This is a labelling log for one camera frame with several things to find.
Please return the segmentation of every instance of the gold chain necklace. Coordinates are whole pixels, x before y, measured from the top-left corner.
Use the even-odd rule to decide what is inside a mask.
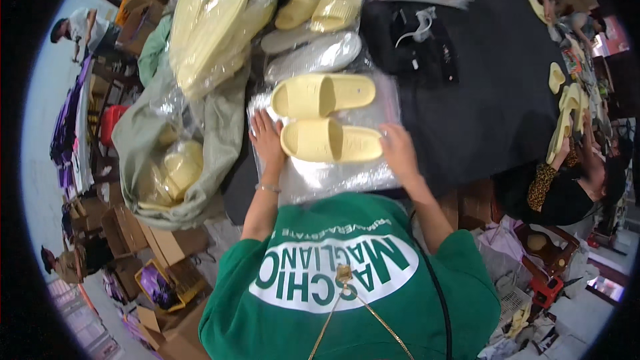
[[[335,301],[335,304],[333,305],[333,308],[331,309],[331,313],[329,313],[329,317],[327,317],[326,321],[324,322],[324,326],[322,327],[322,331],[320,331],[320,335],[318,335],[318,339],[316,340],[316,344],[314,345],[314,349],[311,351],[311,354],[309,355],[309,359],[308,360],[312,360],[314,358],[314,356],[316,355],[316,350],[318,349],[318,346],[320,345],[320,340],[322,340],[322,337],[324,336],[324,332],[326,330],[326,326],[329,325],[329,321],[331,320],[331,316],[333,315],[333,312],[335,311],[335,308],[338,307],[338,303],[340,302],[340,299],[342,298],[342,293],[345,292],[345,291],[352,292],[356,296],[356,298],[358,298],[358,300],[362,302],[364,307],[366,307],[371,312],[371,314],[373,314],[373,316],[376,317],[376,319],[378,321],[380,321],[380,324],[382,324],[382,326],[384,326],[384,328],[386,328],[387,331],[389,331],[391,336],[394,337],[394,339],[400,344],[400,346],[402,346],[402,349],[404,349],[404,352],[406,353],[406,355],[409,356],[409,358],[411,360],[414,360],[413,356],[411,356],[411,353],[409,352],[409,349],[407,349],[405,344],[404,344],[404,342],[402,342],[402,339],[400,339],[400,337],[398,335],[396,335],[396,333],[387,325],[387,323],[384,322],[384,320],[382,318],[380,318],[380,316],[375,311],[373,311],[373,309],[368,304],[366,304],[364,302],[364,300],[362,300],[358,296],[358,294],[356,292],[354,292],[349,287],[349,285],[347,285],[347,282],[352,280],[352,278],[353,278],[353,276],[351,275],[351,267],[350,266],[343,265],[343,264],[338,265],[336,279],[339,282],[342,283],[342,291],[338,295],[338,300]]]

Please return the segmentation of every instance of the bracelet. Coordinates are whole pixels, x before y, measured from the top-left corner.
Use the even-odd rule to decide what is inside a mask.
[[[255,186],[255,189],[262,189],[262,190],[270,190],[272,192],[276,192],[277,194],[279,194],[280,192],[282,192],[282,189],[275,187],[273,185],[270,185],[268,183],[259,183],[258,185]]]

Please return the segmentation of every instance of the white oval logo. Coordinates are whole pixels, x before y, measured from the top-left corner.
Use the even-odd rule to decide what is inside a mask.
[[[349,285],[370,304],[402,287],[418,268],[418,254],[393,235],[362,235],[321,242],[284,242],[269,248],[249,292],[286,309],[329,313],[362,307],[356,296],[336,282],[338,264],[351,266]]]

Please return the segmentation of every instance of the green sweatshirt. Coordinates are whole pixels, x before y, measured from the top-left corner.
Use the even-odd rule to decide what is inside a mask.
[[[413,357],[445,358],[444,316],[410,222],[395,202],[341,194],[305,210],[284,206],[264,242],[245,239],[220,259],[218,281],[200,321],[214,360],[307,359],[338,296],[315,359],[405,359],[394,337],[335,280],[349,284]],[[468,231],[429,257],[451,319],[453,358],[475,359],[496,328],[500,301]]]

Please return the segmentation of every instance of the white plastic basket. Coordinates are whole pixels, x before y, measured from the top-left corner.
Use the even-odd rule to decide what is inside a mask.
[[[513,290],[500,298],[500,323],[498,328],[507,324],[516,311],[531,303],[531,296],[517,289]]]

